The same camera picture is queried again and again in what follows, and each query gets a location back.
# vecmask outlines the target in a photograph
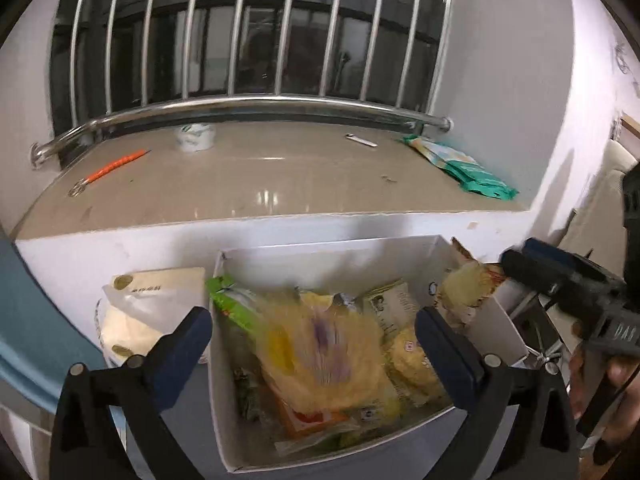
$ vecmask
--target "windowsill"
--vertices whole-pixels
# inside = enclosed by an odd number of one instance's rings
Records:
[[[108,140],[49,186],[16,238],[173,222],[300,214],[521,211],[462,191],[383,130],[313,123],[221,123],[214,147],[183,153],[172,129]],[[369,148],[348,132],[372,140]],[[145,156],[89,185],[81,178],[140,149]]]

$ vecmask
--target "metal bar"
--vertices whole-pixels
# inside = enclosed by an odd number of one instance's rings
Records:
[[[451,22],[451,1],[445,0],[444,15],[442,17],[442,30],[440,31],[440,41],[438,42],[438,53],[436,54],[436,63],[433,67],[433,76],[431,77],[431,88],[429,89],[429,97],[424,110],[433,113],[433,105],[435,104],[436,94],[442,81],[442,68],[446,58],[447,44],[449,43],[449,30]]]
[[[82,13],[82,3],[78,0],[74,24],[71,28],[71,46],[69,49],[69,101],[71,104],[71,124],[78,126],[78,108],[76,107],[76,49],[78,47],[78,27],[80,25],[80,14]]]
[[[111,40],[113,39],[113,20],[116,16],[116,4],[118,0],[111,0],[109,8],[109,21],[107,22],[107,39],[104,49],[104,101],[107,105],[107,113],[113,110],[111,102]]]
[[[151,12],[154,10],[154,0],[146,0],[145,21],[142,27],[142,55],[140,59],[140,104],[146,106],[149,95],[146,80],[146,64],[149,53],[149,29],[151,27]]]
[[[73,142],[85,133],[101,128],[117,126],[119,124],[132,123],[148,118],[159,116],[169,116],[187,112],[210,112],[212,110],[236,111],[241,108],[252,108],[260,106],[282,107],[290,110],[299,107],[307,110],[309,107],[323,110],[342,110],[345,112],[357,112],[375,118],[404,119],[407,121],[421,121],[425,124],[436,126],[443,131],[451,128],[451,121],[443,117],[433,117],[421,112],[403,110],[391,106],[376,103],[364,103],[352,99],[340,99],[332,97],[303,96],[303,95],[236,95],[236,96],[207,96],[202,98],[191,98],[186,100],[168,101],[164,103],[151,104],[145,107],[123,110],[110,115],[87,121],[85,124],[76,126],[63,135],[53,139],[46,144],[34,144],[31,147],[31,162],[34,167],[38,167],[49,157],[59,153],[66,145]]]
[[[187,17],[184,20],[184,41],[182,42],[182,98],[189,97],[189,54],[191,51],[191,29],[193,28],[193,13],[196,0],[189,0]]]
[[[338,11],[340,10],[340,0],[334,0],[331,4],[331,16],[329,18],[329,31],[326,35],[326,45],[324,46],[324,61],[322,62],[322,75],[320,77],[321,96],[326,95],[326,85],[329,77],[329,64],[331,63],[331,52],[334,49],[335,24],[338,22]]]
[[[282,24],[280,25],[280,41],[278,42],[278,61],[276,63],[276,79],[273,91],[276,95],[282,92],[282,74],[284,73],[284,57],[286,55],[287,40],[289,39],[289,25],[291,20],[291,5],[293,0],[284,0],[282,10]]]
[[[236,64],[238,63],[238,47],[240,43],[240,23],[242,20],[242,10],[244,0],[236,0],[236,10],[234,11],[234,28],[231,31],[231,46],[229,50],[229,70],[228,70],[228,95],[236,92]]]
[[[373,12],[373,20],[371,22],[371,34],[369,35],[369,49],[367,50],[367,60],[364,65],[364,74],[362,76],[362,86],[360,88],[360,100],[367,98],[367,90],[369,90],[369,79],[371,78],[371,65],[373,63],[373,53],[376,49],[376,39],[378,38],[378,26],[380,25],[380,12],[382,11],[382,0],[376,0],[376,9]]]
[[[402,66],[402,74],[400,76],[400,85],[398,87],[398,97],[396,98],[396,107],[402,106],[404,98],[404,87],[406,79],[409,75],[409,65],[411,64],[411,55],[414,51],[415,27],[418,24],[418,10],[420,9],[420,0],[414,0],[414,10],[411,14],[411,25],[409,26],[409,38],[406,42],[406,51],[404,53],[404,65]]]

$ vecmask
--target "green snack bag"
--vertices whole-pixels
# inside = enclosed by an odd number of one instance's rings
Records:
[[[460,187],[465,191],[502,200],[512,200],[518,194],[513,187],[489,173],[465,153],[418,136],[406,136],[402,142],[459,181]]]
[[[259,316],[258,296],[247,288],[235,284],[231,276],[209,278],[205,282],[213,303],[236,325],[253,333]]]

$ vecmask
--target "black device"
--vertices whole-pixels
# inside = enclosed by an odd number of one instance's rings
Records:
[[[457,408],[467,417],[425,480],[471,480],[500,427],[507,406],[518,413],[492,480],[577,480],[578,445],[558,367],[511,368],[481,356],[434,308],[415,320],[418,342]]]
[[[73,365],[54,421],[51,480],[139,478],[122,446],[110,406],[122,408],[157,480],[203,480],[159,414],[175,404],[211,332],[209,311],[194,307],[146,357],[133,355],[120,368],[107,370],[89,371],[82,363]]]
[[[640,358],[640,165],[624,176],[622,191],[624,280],[586,256],[535,238],[527,240],[521,250],[505,251],[500,264],[509,278],[545,294],[560,310],[579,320],[587,351]],[[621,393],[606,376],[602,378],[577,423],[580,441],[590,436]]]

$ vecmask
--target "snack package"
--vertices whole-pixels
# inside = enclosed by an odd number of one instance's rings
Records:
[[[391,341],[405,326],[414,323],[420,307],[402,280],[382,286],[364,295],[364,308],[373,312],[383,330],[383,342]]]
[[[424,156],[431,164],[455,178],[465,191],[485,196],[513,200],[518,191],[480,166],[465,153],[424,137],[406,136],[402,140]]]
[[[298,295],[302,304],[318,312],[326,312],[334,303],[334,297],[331,294],[321,295],[310,290],[298,290]]]
[[[311,415],[303,415],[294,412],[284,403],[281,403],[281,406],[284,410],[282,418],[287,430],[293,430],[296,436],[290,440],[280,440],[274,443],[279,456],[287,456],[317,446],[341,433],[358,429],[357,423],[341,412],[324,410]]]
[[[335,294],[332,306],[344,307],[347,310],[350,310],[351,312],[355,312],[357,314],[362,313],[362,309],[358,307],[356,297],[352,296],[351,294],[347,294],[346,292],[338,292],[338,294]]]
[[[253,333],[259,317],[257,294],[236,285],[228,275],[209,278],[206,286],[216,307],[236,325]]]
[[[418,343],[413,325],[396,335],[386,350],[386,357],[403,382],[418,388],[428,399],[439,397],[444,389],[429,358]]]
[[[436,306],[453,329],[463,330],[474,320],[482,301],[503,281],[498,265],[468,261],[443,280],[436,295]]]
[[[244,368],[234,370],[234,384],[238,400],[238,411],[242,420],[257,422],[262,416],[260,410],[259,388],[255,376]]]
[[[147,355],[194,306],[206,306],[204,276],[202,267],[114,276],[95,311],[108,365],[119,366],[134,354]]]
[[[340,411],[372,400],[384,374],[373,316],[319,312],[282,297],[260,306],[256,354],[276,395],[299,413]]]

